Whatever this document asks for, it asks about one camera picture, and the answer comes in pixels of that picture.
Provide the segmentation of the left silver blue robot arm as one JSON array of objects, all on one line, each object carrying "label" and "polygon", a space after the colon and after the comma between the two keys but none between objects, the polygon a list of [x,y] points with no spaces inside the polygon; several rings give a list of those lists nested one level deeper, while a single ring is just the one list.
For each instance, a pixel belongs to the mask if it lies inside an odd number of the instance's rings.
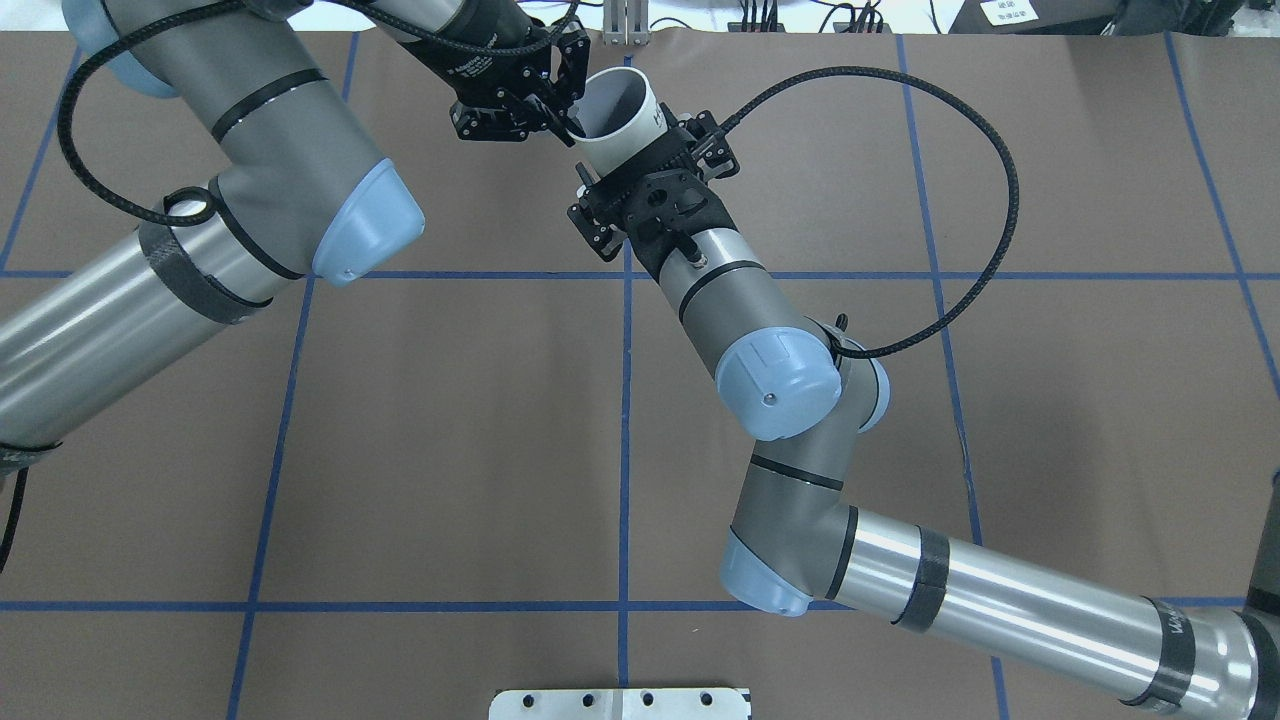
[{"label": "left silver blue robot arm", "polygon": [[[84,61],[56,136],[79,182],[137,220],[3,323],[3,474],[47,457],[105,407],[305,275],[344,286],[411,245],[422,210],[317,67],[303,1],[64,1]],[[186,102],[229,167],[152,206],[92,176],[72,123],[92,73]]]}]

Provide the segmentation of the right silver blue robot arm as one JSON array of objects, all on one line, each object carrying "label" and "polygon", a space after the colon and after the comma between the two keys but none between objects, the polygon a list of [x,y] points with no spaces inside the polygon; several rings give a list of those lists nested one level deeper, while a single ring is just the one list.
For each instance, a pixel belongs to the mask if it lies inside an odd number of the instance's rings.
[{"label": "right silver blue robot arm", "polygon": [[[1277,282],[1236,275],[1181,113],[1103,129],[995,113],[1021,210],[1001,275],[884,360],[886,419],[844,502],[1124,594],[1239,618],[1277,466]],[[732,133],[724,201],[797,305],[879,346],[948,309],[989,256],[989,142],[927,99],[876,119]],[[650,281],[632,291],[626,685],[727,683],[762,719],[1134,719],[1111,693],[823,603],[748,610],[717,579],[748,442]]]}]

